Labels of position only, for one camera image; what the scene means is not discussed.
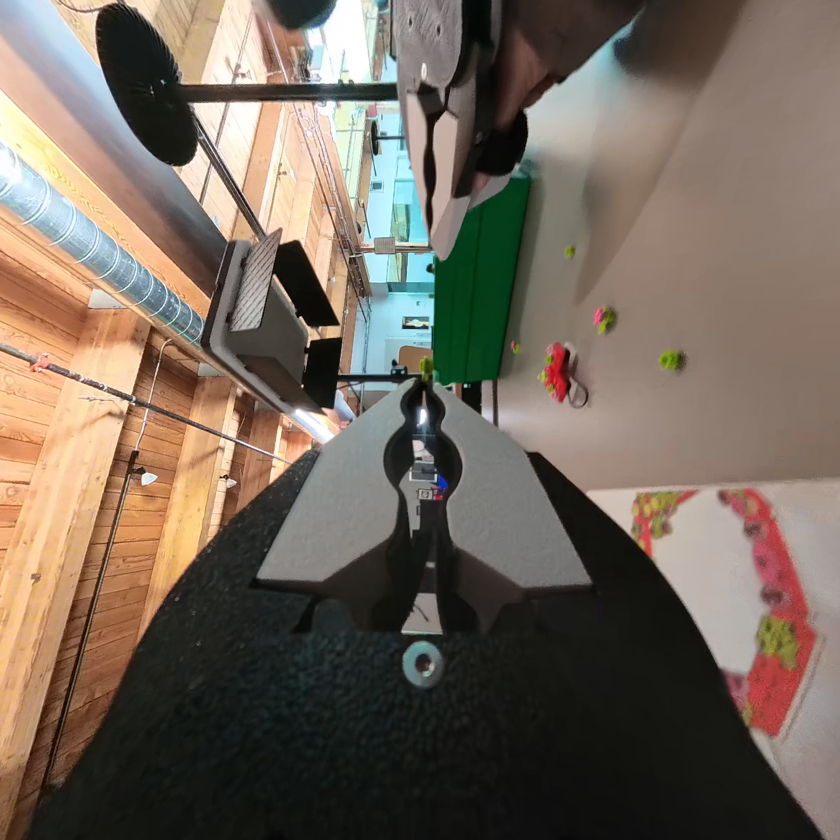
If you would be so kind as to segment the person's right hand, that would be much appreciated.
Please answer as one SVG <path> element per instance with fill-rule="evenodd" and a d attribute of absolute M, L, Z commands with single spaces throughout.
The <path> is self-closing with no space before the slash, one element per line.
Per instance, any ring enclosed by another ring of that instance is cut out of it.
<path fill-rule="evenodd" d="M 495 129 L 578 70 L 643 8 L 643 1 L 504 2 L 495 64 Z"/>

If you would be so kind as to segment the green plastic bin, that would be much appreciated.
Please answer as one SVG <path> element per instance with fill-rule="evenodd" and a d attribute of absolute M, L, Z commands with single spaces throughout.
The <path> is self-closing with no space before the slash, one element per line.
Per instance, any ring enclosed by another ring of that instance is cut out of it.
<path fill-rule="evenodd" d="M 519 171 L 470 209 L 450 255 L 436 259 L 433 362 L 441 385 L 498 377 L 531 181 Z"/>

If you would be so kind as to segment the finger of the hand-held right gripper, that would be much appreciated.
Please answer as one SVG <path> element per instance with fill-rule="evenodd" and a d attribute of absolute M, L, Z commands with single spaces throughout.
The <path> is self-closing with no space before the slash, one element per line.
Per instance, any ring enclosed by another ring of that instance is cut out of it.
<path fill-rule="evenodd" d="M 440 259 L 446 259 L 452 252 L 468 211 L 499 194 L 510 181 L 508 173 L 491 175 L 481 189 L 475 189 L 481 149 L 472 129 L 471 122 L 454 114 L 442 115 L 433 128 L 430 151 L 434 186 L 429 193 L 432 213 L 429 244 Z"/>
<path fill-rule="evenodd" d="M 434 130 L 438 120 L 438 89 L 400 89 L 400 107 L 409 161 L 413 171 L 423 220 L 430 245 L 435 245 L 434 197 L 438 166 L 434 153 Z"/>

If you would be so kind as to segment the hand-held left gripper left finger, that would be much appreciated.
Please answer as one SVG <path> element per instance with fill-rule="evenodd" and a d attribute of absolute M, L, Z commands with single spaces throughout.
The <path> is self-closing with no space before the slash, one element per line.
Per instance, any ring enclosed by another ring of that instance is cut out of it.
<path fill-rule="evenodd" d="M 421 401 L 422 383 L 407 381 L 321 449 L 258 585 L 339 601 L 361 629 L 403 629 L 422 579 L 400 487 Z"/>

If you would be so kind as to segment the silver ventilation duct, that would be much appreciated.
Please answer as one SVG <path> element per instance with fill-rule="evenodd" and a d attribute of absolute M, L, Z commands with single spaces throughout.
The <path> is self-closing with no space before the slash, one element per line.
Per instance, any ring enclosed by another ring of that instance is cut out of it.
<path fill-rule="evenodd" d="M 138 311 L 186 348 L 201 349 L 203 316 L 5 142 L 1 142 L 1 204 L 17 223 L 36 231 L 48 246 L 88 270 L 112 298 Z"/>

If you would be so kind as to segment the small black floor lamp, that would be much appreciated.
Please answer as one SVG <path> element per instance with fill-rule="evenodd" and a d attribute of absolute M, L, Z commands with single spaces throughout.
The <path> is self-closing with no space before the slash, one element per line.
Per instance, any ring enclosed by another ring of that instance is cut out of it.
<path fill-rule="evenodd" d="M 403 134 L 385 133 L 381 128 L 380 121 L 375 119 L 371 121 L 369 131 L 369 142 L 371 154 L 373 157 L 382 154 L 382 145 L 386 142 L 397 143 L 397 149 L 399 151 L 406 151 L 407 148 L 406 140 Z"/>

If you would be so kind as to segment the thin black ceiling rod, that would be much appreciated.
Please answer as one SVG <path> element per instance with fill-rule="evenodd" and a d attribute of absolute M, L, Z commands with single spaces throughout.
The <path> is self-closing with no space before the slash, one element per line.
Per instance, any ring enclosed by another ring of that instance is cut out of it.
<path fill-rule="evenodd" d="M 27 363 L 29 369 L 34 373 L 46 371 L 51 374 L 58 375 L 69 381 L 76 382 L 79 385 L 82 385 L 83 387 L 86 387 L 92 391 L 104 394 L 107 396 L 107 398 L 127 403 L 130 406 L 140 407 L 146 413 L 154 413 L 163 417 L 167 417 L 172 421 L 193 428 L 205 434 L 209 434 L 225 442 L 233 443 L 234 445 L 240 445 L 241 447 L 247 449 L 250 452 L 255 452 L 258 455 L 268 457 L 269 460 L 273 463 L 281 463 L 287 466 L 290 466 L 294 463 L 293 460 L 288 460 L 287 458 L 283 458 L 279 455 L 270 453 L 268 450 L 259 448 L 254 444 L 247 443 L 246 441 L 238 437 L 226 434 L 222 431 L 219 431 L 213 427 L 204 425 L 202 423 L 198 423 L 197 421 L 193 421 L 192 419 L 189 419 L 186 416 L 173 413 L 168 409 L 163 408 L 162 406 L 158 406 L 152 402 L 142 400 L 133 394 L 122 392 L 119 389 L 113 388 L 102 382 L 93 380 L 92 378 L 87 377 L 84 374 L 81 374 L 77 371 L 72 371 L 63 366 L 55 364 L 49 360 L 49 356 L 47 353 L 27 353 L 4 341 L 1 342 L 1 352 L 2 354 L 8 355 L 19 361 Z"/>

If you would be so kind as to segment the grey ceiling heater unit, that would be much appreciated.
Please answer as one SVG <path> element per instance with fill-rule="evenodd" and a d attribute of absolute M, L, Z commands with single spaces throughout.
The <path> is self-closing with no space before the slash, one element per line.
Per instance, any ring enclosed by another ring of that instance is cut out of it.
<path fill-rule="evenodd" d="M 323 411 L 335 403 L 342 339 L 310 331 L 339 326 L 301 242 L 283 241 L 278 229 L 227 243 L 201 348 L 262 406 L 324 443 L 333 436 Z"/>

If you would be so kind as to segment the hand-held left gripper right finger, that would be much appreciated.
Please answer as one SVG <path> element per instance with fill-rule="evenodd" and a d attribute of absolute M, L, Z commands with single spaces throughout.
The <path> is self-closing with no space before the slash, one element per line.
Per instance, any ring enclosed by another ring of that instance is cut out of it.
<path fill-rule="evenodd" d="M 526 452 L 440 384 L 427 389 L 427 411 L 447 484 L 435 561 L 444 631 L 486 634 L 508 606 L 590 590 Z"/>

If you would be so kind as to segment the red lego flower assembly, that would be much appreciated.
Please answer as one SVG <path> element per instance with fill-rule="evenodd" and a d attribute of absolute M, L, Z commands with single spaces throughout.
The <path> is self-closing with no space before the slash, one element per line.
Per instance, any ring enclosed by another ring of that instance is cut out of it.
<path fill-rule="evenodd" d="M 551 401 L 568 403 L 580 410 L 589 402 L 589 391 L 577 378 L 578 353 L 570 342 L 554 342 L 546 348 L 544 366 L 539 373 Z"/>

